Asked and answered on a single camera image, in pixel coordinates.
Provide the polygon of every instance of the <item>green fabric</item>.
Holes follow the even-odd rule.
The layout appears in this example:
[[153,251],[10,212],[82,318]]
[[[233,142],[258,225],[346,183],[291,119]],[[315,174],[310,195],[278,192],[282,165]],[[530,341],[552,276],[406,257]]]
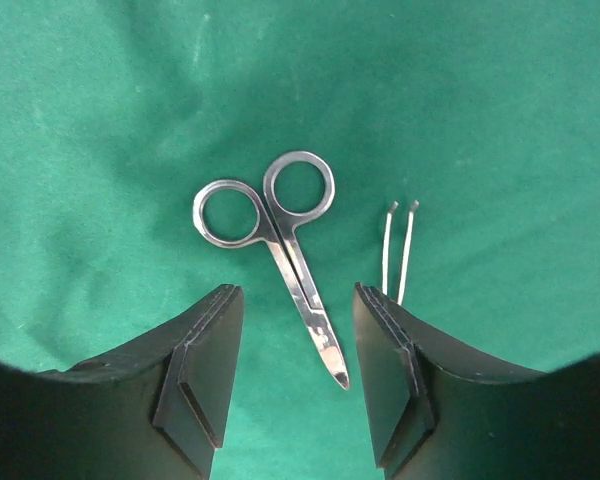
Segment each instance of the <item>green fabric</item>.
[[[262,244],[194,230],[207,182],[333,168],[298,237],[352,374],[320,363]],[[290,206],[320,195],[295,168]],[[509,361],[600,350],[600,0],[0,1],[0,359],[64,369],[220,283],[246,315],[215,479],[380,479],[352,330],[384,213],[416,215],[405,305]],[[244,233],[245,199],[214,199]]]

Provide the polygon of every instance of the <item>green surface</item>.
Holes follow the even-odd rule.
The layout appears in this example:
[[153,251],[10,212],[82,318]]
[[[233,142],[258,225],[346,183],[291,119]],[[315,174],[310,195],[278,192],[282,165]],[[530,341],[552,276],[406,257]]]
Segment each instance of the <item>green surface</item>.
[[[266,247],[191,224],[207,182],[260,189],[294,149],[336,179],[298,236],[348,393]],[[281,178],[283,202],[318,200],[309,173]],[[215,479],[381,478],[352,293],[379,284],[394,199],[397,266],[414,198],[414,314],[539,369],[600,350],[600,0],[0,1],[0,359],[67,368],[242,285]],[[230,200],[213,225],[245,232]]]

